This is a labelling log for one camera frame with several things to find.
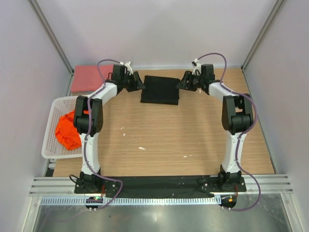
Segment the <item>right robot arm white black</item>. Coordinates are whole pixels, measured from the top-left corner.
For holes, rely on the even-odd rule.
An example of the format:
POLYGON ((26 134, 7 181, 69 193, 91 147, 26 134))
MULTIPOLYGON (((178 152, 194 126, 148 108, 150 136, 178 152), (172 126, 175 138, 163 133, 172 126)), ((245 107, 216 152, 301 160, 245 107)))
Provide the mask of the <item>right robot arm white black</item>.
POLYGON ((205 186, 219 191, 234 191, 241 184, 241 156, 247 130, 253 125, 250 96, 239 94, 215 79, 212 64, 193 62, 194 69, 186 71, 177 89, 201 89, 222 102, 221 122, 227 133, 225 157, 217 177, 206 179, 205 186))

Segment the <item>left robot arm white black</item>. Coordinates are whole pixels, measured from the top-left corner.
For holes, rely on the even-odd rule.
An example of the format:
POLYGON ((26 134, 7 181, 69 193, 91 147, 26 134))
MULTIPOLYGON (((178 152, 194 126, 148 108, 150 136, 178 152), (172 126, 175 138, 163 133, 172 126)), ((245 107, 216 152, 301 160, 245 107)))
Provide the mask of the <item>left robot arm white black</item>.
POLYGON ((75 193, 98 193, 103 189, 103 178, 98 160, 98 137, 103 128, 103 105, 123 89, 127 92, 146 89, 131 62, 113 66, 107 80, 93 93, 76 98, 73 125, 82 143, 83 163, 75 182, 75 193))

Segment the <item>black t-shirt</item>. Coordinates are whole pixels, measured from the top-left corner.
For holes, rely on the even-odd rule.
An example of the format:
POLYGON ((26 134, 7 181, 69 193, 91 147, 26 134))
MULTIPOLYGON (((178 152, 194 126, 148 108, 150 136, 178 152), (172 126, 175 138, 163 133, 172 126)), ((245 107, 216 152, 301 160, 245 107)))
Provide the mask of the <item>black t-shirt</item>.
POLYGON ((140 101, 142 103, 178 105, 179 89, 176 87, 179 82, 178 78, 146 75, 144 79, 146 89, 142 90, 140 101))

